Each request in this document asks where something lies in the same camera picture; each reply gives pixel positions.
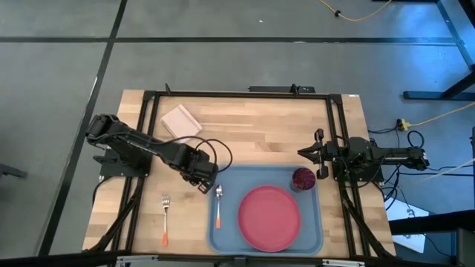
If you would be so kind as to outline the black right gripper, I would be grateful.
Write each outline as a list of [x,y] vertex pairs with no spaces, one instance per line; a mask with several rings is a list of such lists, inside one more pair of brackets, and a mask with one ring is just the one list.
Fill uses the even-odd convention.
[[312,163],[320,165],[316,172],[317,179],[326,179],[329,176],[329,168],[325,165],[326,161],[333,161],[333,152],[331,149],[333,145],[330,142],[324,144],[324,130],[319,128],[315,133],[315,143],[307,148],[298,150],[298,155],[302,156]]

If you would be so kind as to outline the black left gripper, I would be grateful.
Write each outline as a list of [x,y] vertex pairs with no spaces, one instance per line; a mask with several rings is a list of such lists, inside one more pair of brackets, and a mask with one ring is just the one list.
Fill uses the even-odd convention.
[[215,184],[219,166],[209,161],[209,155],[188,145],[179,145],[174,159],[174,169],[181,177],[197,189],[207,194]]

